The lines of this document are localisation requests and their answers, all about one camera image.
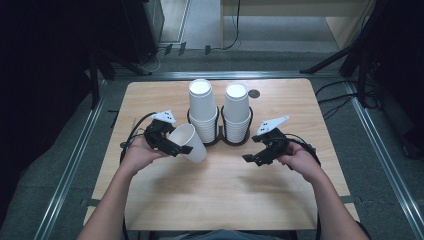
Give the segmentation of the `person's left hand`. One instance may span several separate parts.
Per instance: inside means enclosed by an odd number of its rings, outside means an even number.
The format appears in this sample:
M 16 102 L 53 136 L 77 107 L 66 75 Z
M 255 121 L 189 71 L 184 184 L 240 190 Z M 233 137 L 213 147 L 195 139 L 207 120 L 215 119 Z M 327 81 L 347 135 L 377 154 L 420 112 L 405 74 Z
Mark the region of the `person's left hand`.
M 133 177 L 154 160 L 167 157 L 162 151 L 152 149 L 143 136 L 136 137 L 128 147 L 119 171 Z

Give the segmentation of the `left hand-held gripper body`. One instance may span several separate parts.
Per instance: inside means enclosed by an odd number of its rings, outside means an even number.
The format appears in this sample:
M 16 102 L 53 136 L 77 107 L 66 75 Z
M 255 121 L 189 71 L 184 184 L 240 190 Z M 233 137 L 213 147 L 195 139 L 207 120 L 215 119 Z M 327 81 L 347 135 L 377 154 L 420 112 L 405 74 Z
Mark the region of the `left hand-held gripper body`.
M 144 138 L 148 145 L 153 149 L 161 150 L 161 145 L 165 140 L 169 140 L 165 132 L 167 124 L 174 124 L 176 122 L 172 111 L 166 110 L 151 115 L 152 122 L 144 131 Z

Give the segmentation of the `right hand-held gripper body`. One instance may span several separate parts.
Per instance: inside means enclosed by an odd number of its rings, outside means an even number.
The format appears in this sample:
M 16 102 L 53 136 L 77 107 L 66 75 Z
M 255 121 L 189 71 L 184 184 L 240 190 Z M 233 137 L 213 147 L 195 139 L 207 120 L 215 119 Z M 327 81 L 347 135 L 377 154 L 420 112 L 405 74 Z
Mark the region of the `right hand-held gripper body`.
M 264 136 L 261 143 L 265 145 L 265 149 L 261 152 L 266 153 L 266 159 L 273 161 L 281 155 L 284 155 L 288 146 L 288 138 L 278 129 L 278 126 L 289 119 L 288 116 L 264 120 L 259 126 L 256 135 Z

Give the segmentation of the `black tripod stand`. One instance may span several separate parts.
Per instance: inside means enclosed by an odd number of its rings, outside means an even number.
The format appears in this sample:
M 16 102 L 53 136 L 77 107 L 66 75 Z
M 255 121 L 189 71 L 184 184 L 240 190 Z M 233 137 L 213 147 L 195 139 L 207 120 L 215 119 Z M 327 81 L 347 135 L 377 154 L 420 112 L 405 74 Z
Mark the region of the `black tripod stand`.
M 357 98 L 363 104 L 365 102 L 366 76 L 369 67 L 369 53 L 371 44 L 377 38 L 378 25 L 381 23 L 385 8 L 389 0 L 377 0 L 374 10 L 371 13 L 364 28 L 360 31 L 359 36 L 347 47 L 339 52 L 324 59 L 318 64 L 304 70 L 300 70 L 301 74 L 314 74 L 337 60 L 345 57 L 339 74 L 342 77 L 350 77 L 356 68 L 359 68 L 357 80 Z

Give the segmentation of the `black cabinet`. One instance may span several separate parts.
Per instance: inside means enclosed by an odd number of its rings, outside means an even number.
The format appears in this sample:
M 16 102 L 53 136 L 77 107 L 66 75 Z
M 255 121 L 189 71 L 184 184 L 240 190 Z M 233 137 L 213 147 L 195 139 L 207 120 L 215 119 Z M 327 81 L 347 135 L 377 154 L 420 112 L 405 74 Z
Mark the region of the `black cabinet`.
M 159 49 L 164 26 L 161 0 L 122 0 L 129 23 L 136 60 L 141 63 Z

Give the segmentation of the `person's right hand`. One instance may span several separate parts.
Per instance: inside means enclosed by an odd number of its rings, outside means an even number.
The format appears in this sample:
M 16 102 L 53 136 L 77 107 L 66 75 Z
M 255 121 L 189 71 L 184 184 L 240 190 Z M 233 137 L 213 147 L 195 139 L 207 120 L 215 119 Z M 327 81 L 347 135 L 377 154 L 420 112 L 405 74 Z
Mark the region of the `person's right hand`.
M 288 153 L 280 156 L 278 161 L 283 165 L 290 166 L 309 183 L 317 182 L 324 174 L 312 155 L 297 143 L 290 143 Z

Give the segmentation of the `stack of white paper cups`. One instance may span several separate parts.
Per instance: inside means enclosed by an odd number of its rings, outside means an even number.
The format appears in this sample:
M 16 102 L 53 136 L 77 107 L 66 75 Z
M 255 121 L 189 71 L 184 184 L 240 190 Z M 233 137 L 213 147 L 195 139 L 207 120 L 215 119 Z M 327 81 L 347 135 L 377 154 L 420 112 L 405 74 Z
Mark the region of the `stack of white paper cups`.
M 196 79 L 189 84 L 189 120 L 203 143 L 212 143 L 217 136 L 218 108 L 211 83 Z
M 230 83 L 226 87 L 223 117 L 226 140 L 239 144 L 248 132 L 251 110 L 248 89 L 243 83 Z

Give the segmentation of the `black double cup holder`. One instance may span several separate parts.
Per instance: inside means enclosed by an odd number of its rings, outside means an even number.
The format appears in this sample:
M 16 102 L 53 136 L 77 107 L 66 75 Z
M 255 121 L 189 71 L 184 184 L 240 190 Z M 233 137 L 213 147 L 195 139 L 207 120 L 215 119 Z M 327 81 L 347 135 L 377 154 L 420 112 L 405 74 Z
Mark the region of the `black double cup holder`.
M 250 137 L 250 126 L 253 119 L 253 110 L 249 109 L 248 118 L 241 123 L 229 122 L 221 116 L 224 107 L 214 108 L 214 115 L 206 121 L 200 121 L 192 116 L 191 109 L 187 110 L 187 121 L 191 123 L 206 147 L 222 141 L 229 146 L 241 146 Z

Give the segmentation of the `single white paper cup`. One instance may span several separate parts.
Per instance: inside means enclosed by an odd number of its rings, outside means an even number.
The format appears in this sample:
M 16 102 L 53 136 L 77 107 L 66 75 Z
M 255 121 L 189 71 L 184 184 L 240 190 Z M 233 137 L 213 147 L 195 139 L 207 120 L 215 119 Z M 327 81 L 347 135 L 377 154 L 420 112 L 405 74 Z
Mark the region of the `single white paper cup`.
M 189 153 L 182 154 L 182 156 L 189 161 L 200 163 L 206 159 L 206 148 L 192 124 L 185 123 L 178 126 L 169 135 L 169 140 L 179 146 L 188 146 L 192 148 Z

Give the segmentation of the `light wooden desk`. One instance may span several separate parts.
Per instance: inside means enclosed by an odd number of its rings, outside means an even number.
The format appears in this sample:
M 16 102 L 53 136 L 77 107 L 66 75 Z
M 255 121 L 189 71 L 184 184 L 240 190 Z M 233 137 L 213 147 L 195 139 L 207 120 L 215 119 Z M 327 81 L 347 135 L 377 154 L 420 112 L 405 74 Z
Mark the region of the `light wooden desk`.
M 240 21 L 244 49 L 333 51 L 356 39 L 375 0 L 220 0 L 221 43 L 232 40 Z

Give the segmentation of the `black metal stand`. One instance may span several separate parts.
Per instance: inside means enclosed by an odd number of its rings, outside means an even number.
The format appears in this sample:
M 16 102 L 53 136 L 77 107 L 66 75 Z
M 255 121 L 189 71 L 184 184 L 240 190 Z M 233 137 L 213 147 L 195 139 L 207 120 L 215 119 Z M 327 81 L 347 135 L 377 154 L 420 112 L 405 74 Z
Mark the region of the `black metal stand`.
M 152 74 L 151 71 L 143 70 L 140 66 L 136 66 L 128 61 L 125 61 L 110 51 L 94 48 L 91 51 L 89 57 L 89 77 L 91 81 L 92 109 L 96 108 L 101 100 L 99 75 L 102 75 L 106 80 L 114 80 L 116 77 L 116 72 L 112 66 L 113 62 L 139 76 L 149 76 Z

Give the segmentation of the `metal floor rail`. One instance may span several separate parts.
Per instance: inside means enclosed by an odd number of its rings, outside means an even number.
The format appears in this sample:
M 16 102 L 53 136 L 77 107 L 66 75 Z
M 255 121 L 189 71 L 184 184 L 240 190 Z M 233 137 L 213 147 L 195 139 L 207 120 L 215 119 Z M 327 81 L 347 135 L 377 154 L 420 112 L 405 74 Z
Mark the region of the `metal floor rail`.
M 339 78 L 337 71 L 301 73 L 297 71 L 197 71 L 197 72 L 154 72 L 137 75 L 132 72 L 120 72 L 116 80 L 128 81 L 186 81 L 204 78 L 208 80 L 253 80 L 253 79 L 287 79 L 287 78 Z
M 411 230 L 417 240 L 424 240 L 424 217 L 400 175 L 391 155 L 389 154 L 389 151 L 369 114 L 369 110 L 364 108 L 358 100 L 353 101 L 353 106 L 400 204 L 400 207 L 405 214 Z
M 47 208 L 42 215 L 33 240 L 51 240 L 52 233 L 57 227 L 60 215 L 64 206 L 69 200 L 71 187 L 77 179 L 77 172 L 80 170 L 82 160 L 86 156 L 89 141 L 92 139 L 94 130 L 98 125 L 99 118 L 104 109 L 106 95 L 111 90 L 111 82 L 102 80 L 100 84 L 101 98 L 97 105 L 89 111 L 77 141 L 72 148 L 71 154 L 65 165 L 59 182 L 48 201 Z

